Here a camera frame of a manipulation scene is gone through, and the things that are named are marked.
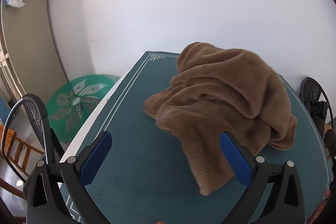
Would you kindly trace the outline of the brown fleece garment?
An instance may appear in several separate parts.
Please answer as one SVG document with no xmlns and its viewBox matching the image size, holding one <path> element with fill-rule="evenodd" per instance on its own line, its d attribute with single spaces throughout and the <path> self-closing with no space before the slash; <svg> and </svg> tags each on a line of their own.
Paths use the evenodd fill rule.
<svg viewBox="0 0 336 224">
<path fill-rule="evenodd" d="M 188 45 L 169 88 L 149 97 L 146 114 L 181 142 L 199 192 L 207 196 L 233 178 L 219 138 L 229 131 L 257 155 L 264 147 L 288 150 L 297 119 L 279 75 L 256 53 Z"/>
</svg>

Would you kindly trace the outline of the wooden chair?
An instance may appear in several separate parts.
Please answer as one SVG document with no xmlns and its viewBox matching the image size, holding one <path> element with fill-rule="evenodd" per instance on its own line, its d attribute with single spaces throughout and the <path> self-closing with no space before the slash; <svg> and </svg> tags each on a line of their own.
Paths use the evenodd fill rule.
<svg viewBox="0 0 336 224">
<path fill-rule="evenodd" d="M 1 146 L 1 157 L 21 180 L 23 186 L 22 193 L 18 193 L 18 190 L 15 190 L 13 194 L 22 198 L 26 198 L 28 195 L 27 183 L 30 174 L 27 172 L 27 166 L 32 153 L 39 156 L 44 154 L 41 149 L 19 138 L 14 130 L 7 130 L 5 144 L 3 147 Z"/>
</svg>

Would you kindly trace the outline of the teal table mat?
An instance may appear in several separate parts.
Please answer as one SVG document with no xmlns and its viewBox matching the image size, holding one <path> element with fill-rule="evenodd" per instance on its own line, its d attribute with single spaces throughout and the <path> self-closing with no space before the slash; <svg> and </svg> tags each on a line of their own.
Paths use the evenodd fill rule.
<svg viewBox="0 0 336 224">
<path fill-rule="evenodd" d="M 151 95 L 167 89 L 178 73 L 178 53 L 145 52 L 97 106 L 78 131 L 64 157 L 77 155 L 98 132 L 112 135 L 112 148 L 86 186 L 110 223 L 221 223 L 245 187 L 232 178 L 202 196 L 179 140 L 155 125 L 143 110 Z M 295 163 L 302 186 L 305 219 L 322 201 L 333 179 L 330 161 L 315 124 L 301 100 L 280 76 L 297 118 L 294 145 L 288 151 L 265 147 L 267 162 Z"/>
</svg>

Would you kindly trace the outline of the green round flower disc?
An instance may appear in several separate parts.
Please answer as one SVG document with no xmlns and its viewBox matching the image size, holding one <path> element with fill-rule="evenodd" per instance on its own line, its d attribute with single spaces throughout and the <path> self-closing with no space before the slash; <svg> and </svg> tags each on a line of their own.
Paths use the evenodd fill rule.
<svg viewBox="0 0 336 224">
<path fill-rule="evenodd" d="M 105 75 L 86 75 L 68 82 L 52 95 L 46 109 L 59 141 L 73 140 L 114 84 L 114 80 Z"/>
</svg>

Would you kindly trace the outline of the black mesh chair right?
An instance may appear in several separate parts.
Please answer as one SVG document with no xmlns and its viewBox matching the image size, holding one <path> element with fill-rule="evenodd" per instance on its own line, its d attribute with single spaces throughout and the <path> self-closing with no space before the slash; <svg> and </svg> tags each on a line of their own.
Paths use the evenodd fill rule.
<svg viewBox="0 0 336 224">
<path fill-rule="evenodd" d="M 333 118 L 331 104 L 322 86 L 313 78 L 306 77 L 300 87 L 299 98 L 314 121 L 321 137 L 325 136 L 327 112 Z"/>
</svg>

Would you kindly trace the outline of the grey tall cabinet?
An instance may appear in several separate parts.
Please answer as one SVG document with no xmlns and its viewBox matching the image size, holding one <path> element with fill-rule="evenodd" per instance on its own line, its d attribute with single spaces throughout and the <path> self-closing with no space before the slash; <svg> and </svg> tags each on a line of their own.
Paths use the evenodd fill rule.
<svg viewBox="0 0 336 224">
<path fill-rule="evenodd" d="M 16 102 L 35 94 L 44 103 L 67 83 L 51 31 L 47 0 L 1 0 L 1 92 Z"/>
</svg>

